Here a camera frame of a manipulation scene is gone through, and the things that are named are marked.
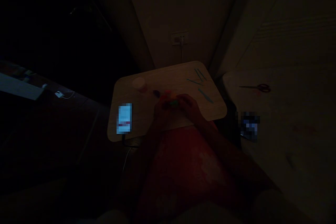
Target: table surface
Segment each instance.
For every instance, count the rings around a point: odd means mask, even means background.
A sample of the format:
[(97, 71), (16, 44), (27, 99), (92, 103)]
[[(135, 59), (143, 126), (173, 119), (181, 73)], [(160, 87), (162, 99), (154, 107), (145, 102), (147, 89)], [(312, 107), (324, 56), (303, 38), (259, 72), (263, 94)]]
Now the table surface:
[[(199, 68), (207, 80), (201, 82), (195, 72), (195, 68)], [(146, 80), (148, 86), (146, 93), (140, 93), (132, 87), (132, 81), (138, 77), (143, 77)], [(202, 83), (203, 86), (190, 82), (187, 79)], [(198, 91), (198, 88), (213, 101), (213, 104), (205, 99)], [(203, 63), (192, 61), (168, 66), (123, 77), (115, 83), (110, 118), (107, 126), (107, 136), (110, 141), (121, 141), (121, 135), (117, 135), (116, 127), (118, 109), (122, 103), (132, 103), (132, 132), (127, 134), (125, 139), (143, 136), (147, 133), (153, 121), (154, 105), (159, 101), (153, 95), (153, 90), (159, 90), (161, 94), (164, 93), (164, 90), (171, 90), (176, 94), (189, 94), (197, 101), (202, 115), (208, 121), (226, 116), (226, 105)], [(192, 125), (192, 123), (184, 114), (179, 110), (174, 110), (164, 130), (188, 125)]]

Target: white cable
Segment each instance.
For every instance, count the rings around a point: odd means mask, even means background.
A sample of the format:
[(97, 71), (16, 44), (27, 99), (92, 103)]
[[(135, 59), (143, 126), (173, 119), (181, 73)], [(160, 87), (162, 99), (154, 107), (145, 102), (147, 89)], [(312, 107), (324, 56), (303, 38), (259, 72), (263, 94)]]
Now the white cable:
[(183, 61), (183, 44), (184, 44), (184, 37), (180, 39), (180, 46), (181, 46), (181, 63)]
[(129, 152), (131, 151), (131, 149), (133, 149), (133, 148), (130, 148), (129, 150), (128, 150), (128, 152), (127, 152), (127, 155), (126, 155), (126, 158), (125, 158), (125, 162), (124, 162), (124, 166), (122, 167), (122, 172), (124, 172), (124, 169), (125, 169), (125, 164), (126, 164), (126, 160), (127, 160), (127, 157), (128, 157), (128, 154), (129, 154)]
[(68, 97), (68, 98), (64, 98), (64, 97), (62, 97), (62, 98), (63, 99), (70, 99), (74, 94), (75, 94), (75, 92), (73, 92), (72, 95), (70, 95), (70, 97)]

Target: blue plastic stick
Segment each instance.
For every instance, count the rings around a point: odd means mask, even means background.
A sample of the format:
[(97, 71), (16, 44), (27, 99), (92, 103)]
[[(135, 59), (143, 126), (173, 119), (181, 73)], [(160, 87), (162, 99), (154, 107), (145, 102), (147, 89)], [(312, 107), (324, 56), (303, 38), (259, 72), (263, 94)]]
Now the blue plastic stick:
[(195, 68), (195, 71), (196, 71), (196, 73), (197, 73), (197, 75), (198, 75), (199, 79), (201, 80), (201, 82), (203, 82), (203, 80), (202, 80), (202, 78), (200, 77), (200, 75), (198, 74), (198, 72), (197, 72), (196, 68)]
[(198, 89), (198, 91), (201, 92), (202, 95), (204, 95), (204, 97), (211, 103), (213, 103), (213, 101), (209, 98), (209, 96), (207, 96), (200, 88)]
[(203, 86), (203, 84), (202, 84), (202, 83), (198, 83), (198, 82), (195, 82), (195, 81), (193, 81), (193, 80), (190, 80), (190, 79), (187, 79), (187, 81), (191, 81), (191, 82), (194, 82), (194, 83), (196, 83), (196, 84), (198, 84), (198, 85), (201, 85), (201, 86)]
[(202, 74), (202, 72), (197, 68), (197, 70), (199, 71), (199, 73), (203, 76), (203, 78), (207, 81), (207, 79), (204, 77), (204, 75)]

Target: power cord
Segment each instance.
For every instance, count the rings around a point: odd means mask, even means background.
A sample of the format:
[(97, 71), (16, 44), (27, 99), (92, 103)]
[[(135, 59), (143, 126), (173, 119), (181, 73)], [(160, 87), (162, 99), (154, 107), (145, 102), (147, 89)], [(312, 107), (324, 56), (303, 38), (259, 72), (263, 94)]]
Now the power cord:
[(122, 142), (122, 144), (123, 144), (125, 147), (139, 148), (139, 146), (136, 146), (136, 145), (127, 145), (126, 142), (125, 142), (125, 134), (122, 135), (122, 137), (121, 137), (121, 142)]
[(131, 151), (131, 149), (133, 149), (133, 148), (130, 148), (129, 150), (128, 150), (128, 152), (127, 152), (127, 155), (126, 155), (126, 158), (125, 158), (125, 162), (124, 162), (124, 166), (122, 167), (122, 172), (124, 172), (124, 169), (125, 169), (125, 164), (126, 164), (126, 160), (127, 160), (127, 157), (128, 157), (128, 154), (129, 154), (129, 152)]
[(184, 36), (180, 37), (180, 46), (181, 46), (181, 63), (183, 61), (183, 44), (184, 44)]
[(70, 95), (70, 97), (68, 97), (68, 98), (64, 98), (64, 97), (62, 97), (62, 98), (63, 98), (63, 99), (70, 99), (74, 94), (75, 94), (75, 91), (72, 93), (72, 95)]

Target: phone screen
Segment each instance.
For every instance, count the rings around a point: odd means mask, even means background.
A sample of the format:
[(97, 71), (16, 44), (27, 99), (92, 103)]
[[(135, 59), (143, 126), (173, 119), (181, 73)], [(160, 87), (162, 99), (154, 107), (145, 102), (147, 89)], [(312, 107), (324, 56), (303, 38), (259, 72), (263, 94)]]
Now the phone screen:
[(117, 134), (127, 134), (132, 131), (132, 103), (119, 106), (117, 118)]

